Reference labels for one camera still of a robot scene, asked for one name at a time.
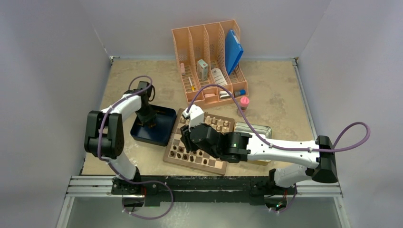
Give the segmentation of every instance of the white wall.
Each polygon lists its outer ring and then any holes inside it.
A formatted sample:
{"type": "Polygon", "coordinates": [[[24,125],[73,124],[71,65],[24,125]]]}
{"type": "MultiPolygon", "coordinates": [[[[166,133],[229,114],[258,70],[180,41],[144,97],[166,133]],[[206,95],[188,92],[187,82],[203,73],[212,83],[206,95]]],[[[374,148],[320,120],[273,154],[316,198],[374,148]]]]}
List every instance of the white wall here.
{"type": "Polygon", "coordinates": [[[0,224],[54,227],[108,57],[78,0],[0,1],[0,224]]]}
{"type": "Polygon", "coordinates": [[[244,57],[297,57],[330,0],[81,0],[109,55],[174,57],[171,29],[235,19],[244,57]]]}
{"type": "MultiPolygon", "coordinates": [[[[333,0],[299,61],[318,133],[335,139],[354,121],[372,129],[336,156],[354,228],[403,224],[402,15],[401,0],[333,0]]],[[[354,129],[339,146],[363,135],[354,129]]]]}

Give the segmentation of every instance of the blue binder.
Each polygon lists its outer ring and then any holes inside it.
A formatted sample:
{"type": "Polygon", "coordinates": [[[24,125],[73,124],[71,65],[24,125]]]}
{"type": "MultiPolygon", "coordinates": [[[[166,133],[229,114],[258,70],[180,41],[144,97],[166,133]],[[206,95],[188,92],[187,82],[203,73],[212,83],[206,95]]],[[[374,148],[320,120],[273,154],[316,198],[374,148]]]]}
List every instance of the blue binder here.
{"type": "Polygon", "coordinates": [[[225,67],[230,75],[237,66],[240,57],[243,54],[243,48],[237,39],[235,32],[230,29],[225,38],[225,67]]]}

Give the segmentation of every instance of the beige countertop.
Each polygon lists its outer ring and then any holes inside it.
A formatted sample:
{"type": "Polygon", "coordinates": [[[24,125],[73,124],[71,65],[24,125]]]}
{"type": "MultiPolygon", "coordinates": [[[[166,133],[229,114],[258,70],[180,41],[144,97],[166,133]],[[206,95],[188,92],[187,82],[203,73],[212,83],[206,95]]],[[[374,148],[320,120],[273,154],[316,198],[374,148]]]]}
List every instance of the beige countertop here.
{"type": "MultiPolygon", "coordinates": [[[[312,132],[301,97],[297,77],[290,61],[241,61],[243,74],[248,81],[250,104],[246,116],[251,124],[267,125],[273,129],[273,139],[307,141],[312,132]]],[[[180,75],[174,60],[118,59],[113,62],[106,85],[101,109],[122,97],[130,81],[140,75],[153,79],[156,96],[151,104],[172,108],[186,108],[187,102],[180,75]]],[[[215,115],[244,122],[236,113],[234,104],[204,109],[215,115]]],[[[124,153],[142,175],[214,175],[206,171],[163,162],[165,147],[135,141],[130,129],[136,115],[124,123],[124,153]]],[[[268,165],[247,162],[228,164],[226,176],[265,176],[269,170],[287,166],[288,163],[271,161],[268,165]]],[[[105,175],[114,173],[92,154],[86,154],[82,174],[105,175]]]]}

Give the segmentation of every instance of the chessboard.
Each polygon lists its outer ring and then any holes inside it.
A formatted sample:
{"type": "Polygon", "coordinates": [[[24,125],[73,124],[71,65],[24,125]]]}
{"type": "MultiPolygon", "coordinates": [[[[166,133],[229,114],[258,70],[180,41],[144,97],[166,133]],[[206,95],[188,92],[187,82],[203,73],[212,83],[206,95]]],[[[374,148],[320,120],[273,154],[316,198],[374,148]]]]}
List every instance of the chessboard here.
{"type": "MultiPolygon", "coordinates": [[[[189,124],[182,116],[184,109],[179,109],[178,115],[173,126],[173,131],[166,147],[163,157],[164,162],[169,162],[191,169],[198,169],[224,175],[227,169],[227,162],[211,157],[208,153],[198,150],[194,152],[186,151],[181,142],[181,127],[189,124]]],[[[218,132],[232,132],[235,120],[219,115],[204,113],[204,123],[210,125],[218,132]]]]}

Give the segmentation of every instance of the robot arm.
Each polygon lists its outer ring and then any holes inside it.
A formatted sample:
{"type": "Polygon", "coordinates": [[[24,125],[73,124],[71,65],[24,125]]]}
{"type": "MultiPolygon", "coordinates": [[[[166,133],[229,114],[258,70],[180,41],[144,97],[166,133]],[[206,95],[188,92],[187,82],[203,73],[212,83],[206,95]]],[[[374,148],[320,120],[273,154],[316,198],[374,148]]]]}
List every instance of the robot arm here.
{"type": "MultiPolygon", "coordinates": [[[[102,133],[101,157],[108,160],[120,174],[129,179],[133,179],[136,167],[130,162],[126,154],[122,153],[125,142],[123,122],[135,112],[143,125],[155,126],[156,112],[148,103],[153,86],[139,95],[129,97],[148,85],[148,82],[142,81],[139,82],[137,89],[125,92],[122,96],[125,100],[115,106],[106,118],[105,128],[107,128],[107,133],[102,133]]],[[[91,111],[87,117],[84,149],[95,157],[98,156],[97,149],[101,122],[108,109],[109,107],[101,111],[91,111]]]]}
{"type": "MultiPolygon", "coordinates": [[[[181,128],[181,141],[186,150],[201,149],[214,158],[230,163],[248,160],[275,160],[294,163],[284,169],[270,171],[270,178],[275,185],[283,188],[304,180],[312,179],[322,183],[337,182],[336,160],[333,153],[313,151],[283,151],[263,143],[255,134],[230,132],[219,133],[203,122],[204,112],[192,105],[184,117],[190,118],[189,125],[181,128]]],[[[319,136],[316,141],[293,142],[270,140],[274,145],[288,148],[324,148],[332,149],[326,136],[319,136]]]]}

